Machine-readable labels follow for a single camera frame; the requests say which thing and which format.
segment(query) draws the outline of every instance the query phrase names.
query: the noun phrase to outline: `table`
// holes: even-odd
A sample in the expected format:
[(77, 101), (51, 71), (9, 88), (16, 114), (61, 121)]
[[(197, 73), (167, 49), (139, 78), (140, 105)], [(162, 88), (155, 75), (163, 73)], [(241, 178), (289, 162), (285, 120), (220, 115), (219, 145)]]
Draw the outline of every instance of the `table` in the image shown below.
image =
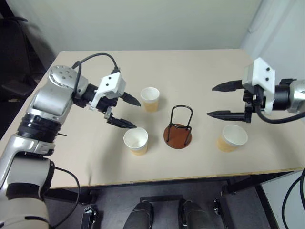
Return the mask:
[[(52, 65), (67, 65), (97, 51), (62, 51)], [(275, 173), (301, 169), (304, 164), (304, 124), (295, 122), (272, 125), (253, 114), (252, 123), (225, 122), (206, 115), (215, 110), (244, 111), (243, 90), (212, 92), (219, 83), (241, 79), (244, 67), (252, 62), (243, 50), (185, 51), (107, 51), (113, 55), (126, 81), (126, 92), (140, 100), (140, 91), (152, 86), (160, 90), (160, 109), (145, 112), (121, 99), (113, 113), (143, 127), (149, 134), (148, 152), (135, 156), (123, 143), (126, 129), (106, 124), (103, 114), (72, 106), (68, 118), (57, 136), (55, 152), (50, 159), (58, 167), (73, 172), (81, 186), (129, 184), (146, 181), (224, 177)], [(82, 75), (99, 85), (110, 74), (112, 62), (96, 57), (83, 64)], [(35, 91), (47, 81), (45, 75)], [(10, 125), (0, 142), (2, 153), (9, 137), (16, 133), (32, 94)], [(172, 149), (163, 140), (163, 131), (170, 121), (174, 105), (190, 106), (193, 139), (184, 149)], [(273, 112), (271, 118), (291, 115)], [(188, 111), (179, 110), (173, 120), (186, 124)], [(243, 147), (221, 152), (216, 140), (221, 129), (238, 124), (248, 133)], [(55, 171), (51, 187), (74, 187), (74, 180)]]

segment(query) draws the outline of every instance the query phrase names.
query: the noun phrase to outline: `black chair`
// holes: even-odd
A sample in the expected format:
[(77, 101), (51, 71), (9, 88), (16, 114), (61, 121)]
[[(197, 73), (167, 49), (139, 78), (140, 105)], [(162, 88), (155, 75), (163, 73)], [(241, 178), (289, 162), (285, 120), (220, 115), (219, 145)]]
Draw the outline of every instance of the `black chair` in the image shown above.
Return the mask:
[(0, 101), (25, 100), (37, 83), (31, 65), (20, 17), (0, 19)]

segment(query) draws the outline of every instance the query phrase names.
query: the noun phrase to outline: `paper cup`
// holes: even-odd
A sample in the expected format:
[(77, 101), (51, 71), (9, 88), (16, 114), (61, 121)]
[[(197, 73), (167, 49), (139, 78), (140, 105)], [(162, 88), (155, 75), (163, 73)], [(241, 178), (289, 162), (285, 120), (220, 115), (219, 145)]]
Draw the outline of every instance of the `paper cup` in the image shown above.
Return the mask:
[(141, 127), (129, 129), (124, 134), (124, 143), (135, 155), (143, 155), (147, 151), (148, 134)]
[(140, 95), (146, 111), (155, 112), (158, 110), (160, 92), (157, 88), (146, 87)]
[(226, 125), (217, 140), (217, 146), (221, 151), (231, 152), (247, 141), (248, 134), (243, 128), (238, 125)]

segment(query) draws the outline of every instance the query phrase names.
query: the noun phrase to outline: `dark floor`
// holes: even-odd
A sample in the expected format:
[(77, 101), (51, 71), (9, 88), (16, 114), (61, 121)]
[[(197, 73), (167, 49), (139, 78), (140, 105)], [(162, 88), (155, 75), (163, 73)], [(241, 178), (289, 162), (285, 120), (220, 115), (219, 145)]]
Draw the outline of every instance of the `dark floor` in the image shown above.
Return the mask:
[[(220, 197), (224, 181), (200, 181), (177, 184), (143, 184), (127, 187), (103, 187), (98, 191), (95, 203), (99, 210), (99, 220), (95, 229), (122, 229), (124, 223), (140, 197), (161, 195), (183, 195), (185, 199), (198, 203), (207, 214), (209, 229), (225, 229), (220, 216), (214, 212), (214, 199)], [(236, 229), (268, 229), (269, 224), (254, 188), (228, 195), (232, 220)], [(51, 225), (61, 220), (73, 206), (55, 200), (46, 200)], [(177, 229), (178, 201), (153, 202), (155, 229)], [(79, 205), (75, 212), (58, 229), (81, 228), (83, 210)]]

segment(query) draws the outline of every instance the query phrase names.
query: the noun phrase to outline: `black metal bracket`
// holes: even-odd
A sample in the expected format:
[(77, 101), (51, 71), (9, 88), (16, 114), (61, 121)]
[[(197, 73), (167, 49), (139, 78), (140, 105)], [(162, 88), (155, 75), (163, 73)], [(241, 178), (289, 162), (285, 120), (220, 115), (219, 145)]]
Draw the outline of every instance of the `black metal bracket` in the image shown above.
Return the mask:
[(262, 188), (261, 185), (257, 185), (255, 186), (255, 189), (256, 189), (256, 192), (257, 192), (257, 195), (261, 201), (261, 204), (263, 206), (263, 209), (265, 211), (265, 214), (266, 214), (266, 217), (267, 217), (267, 220), (268, 220), (268, 223), (270, 225), (270, 228), (271, 229), (279, 229), (279, 226), (277, 224), (277, 221), (276, 221), (276, 218), (272, 212), (272, 209), (270, 207), (270, 204), (269, 204), (269, 201), (268, 201), (268, 198)]
[(290, 172), (281, 172), (281, 173), (271, 173), (271, 174), (260, 174), (260, 175), (250, 175), (249, 178), (241, 180), (239, 182), (225, 185), (222, 187), (222, 194), (232, 194), (250, 187), (255, 187), (264, 183), (266, 181), (281, 177)]
[(91, 229), (92, 224), (96, 221), (96, 217), (97, 211), (94, 206), (85, 208), (81, 219), (81, 229)]
[(141, 197), (140, 202), (162, 202), (162, 201), (176, 201), (183, 199), (183, 195), (167, 195), (167, 196), (152, 196), (152, 197)]
[[(187, 108), (187, 109), (189, 109), (191, 111), (191, 116), (190, 116), (190, 119), (189, 119), (189, 121), (188, 121), (186, 126), (184, 126), (184, 125), (180, 126), (180, 125), (177, 125), (177, 124), (173, 123), (173, 111), (177, 107), (185, 107), (185, 108)], [(184, 142), (184, 145), (186, 145), (187, 141), (189, 140), (191, 131), (192, 131), (192, 128), (190, 127), (190, 122), (191, 122), (192, 116), (193, 116), (193, 110), (189, 106), (186, 106), (186, 105), (176, 105), (176, 106), (174, 106), (172, 108), (172, 112), (171, 112), (171, 122), (168, 124), (168, 132), (167, 132), (167, 139), (166, 139), (166, 141), (168, 142), (170, 140), (170, 129), (171, 129), (172, 126), (175, 126), (177, 128), (180, 128), (180, 129), (189, 130), (189, 133), (186, 136), (186, 139), (185, 139), (185, 142)]]

